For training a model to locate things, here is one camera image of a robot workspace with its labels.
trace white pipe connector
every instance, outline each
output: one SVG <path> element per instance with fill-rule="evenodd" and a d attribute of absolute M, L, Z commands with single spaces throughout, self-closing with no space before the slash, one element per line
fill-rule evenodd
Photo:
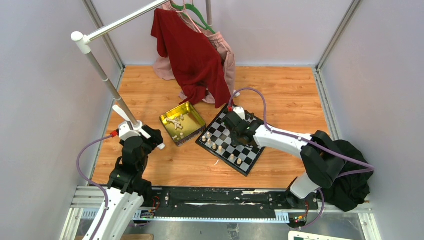
<path fill-rule="evenodd" d="M 74 31 L 70 35 L 70 38 L 72 39 L 72 41 L 76 43 L 76 45 L 78 46 L 78 48 L 81 50 L 83 54 L 91 53 L 92 50 L 88 46 L 88 44 L 90 43 L 90 40 L 88 39 L 87 35 L 84 35 L 79 31 Z"/>

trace red shirt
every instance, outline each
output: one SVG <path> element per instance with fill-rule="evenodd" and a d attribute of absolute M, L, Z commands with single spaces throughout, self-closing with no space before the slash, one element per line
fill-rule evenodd
<path fill-rule="evenodd" d="M 151 35 L 157 38 L 157 52 L 169 57 L 172 72 L 187 96 L 183 101 L 197 104 L 207 95 L 215 98 L 215 108 L 229 102 L 231 94 L 225 82 L 221 56 L 201 32 L 195 32 L 178 13 L 154 11 Z"/>

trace wooden table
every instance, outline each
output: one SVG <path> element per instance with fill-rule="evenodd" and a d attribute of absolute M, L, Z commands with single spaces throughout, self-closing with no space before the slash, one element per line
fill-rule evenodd
<path fill-rule="evenodd" d="M 263 93 L 267 103 L 267 121 L 280 129 L 315 133 L 328 132 L 317 86 L 308 67 L 237 67 L 236 89 L 255 88 Z M 219 161 L 195 143 L 175 146 L 159 121 L 159 116 L 178 106 L 181 91 L 175 80 L 159 79 L 151 66 L 128 66 L 119 89 L 123 99 L 138 120 L 162 131 L 165 149 L 149 155 L 143 178 L 156 186 L 227 187 L 227 188 L 287 188 L 304 171 L 300 159 L 272 148 L 266 148 L 250 174 L 245 177 Z M 263 118 L 262 100 L 253 91 L 242 91 L 235 104 Z M 198 103 L 195 108 L 208 125 L 219 109 L 212 104 Z M 108 133 L 123 120 L 112 113 Z M 122 147 L 117 137 L 103 143 L 93 180 L 105 184 L 114 169 Z"/>

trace white wall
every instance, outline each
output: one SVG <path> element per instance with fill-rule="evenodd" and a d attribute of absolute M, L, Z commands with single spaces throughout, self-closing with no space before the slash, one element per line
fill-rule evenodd
<path fill-rule="evenodd" d="M 93 0 L 103 23 L 112 23 L 153 0 Z M 213 29 L 221 31 L 237 65 L 315 65 L 352 0 L 212 0 Z M 206 20 L 204 0 L 195 6 Z M 110 37 L 126 65 L 150 65 L 156 41 L 153 11 L 115 30 Z"/>
<path fill-rule="evenodd" d="M 111 95 L 71 41 L 92 23 L 82 1 L 3 1 L 0 7 L 0 239 L 58 239 L 77 183 L 76 157 L 103 134 Z M 102 40 L 92 49 L 119 70 Z M 97 149 L 82 164 L 89 173 Z"/>
<path fill-rule="evenodd" d="M 422 239 L 424 2 L 364 0 L 323 69 L 342 138 L 375 166 L 384 240 Z"/>

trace pink garment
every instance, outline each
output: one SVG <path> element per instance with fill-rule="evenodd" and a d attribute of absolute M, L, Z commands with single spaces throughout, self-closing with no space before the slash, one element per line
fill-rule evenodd
<path fill-rule="evenodd" d="M 167 11 L 177 11 L 177 9 L 172 7 L 170 2 L 163 4 L 162 8 Z M 197 31 L 193 23 L 187 17 L 184 17 L 182 14 L 178 15 L 188 27 L 190 27 L 193 31 Z M 202 28 L 200 28 L 200 30 L 209 39 L 212 46 L 218 51 L 219 55 L 221 56 L 225 82 L 228 86 L 230 94 L 233 94 L 236 82 L 236 58 L 234 56 L 233 51 L 231 50 L 228 43 L 224 40 L 220 32 L 212 34 L 212 32 L 210 32 L 209 30 L 204 30 Z M 156 73 L 156 75 L 161 79 L 167 81 L 175 79 L 174 73 L 171 68 L 171 62 L 168 57 L 164 58 L 159 56 L 156 62 L 153 64 L 153 70 L 154 73 Z M 182 100 L 185 100 L 187 98 L 187 96 L 184 95 L 183 91 L 179 93 L 179 97 Z M 215 99 L 209 91 L 207 92 L 207 95 L 203 99 L 203 101 L 208 104 L 215 104 Z"/>

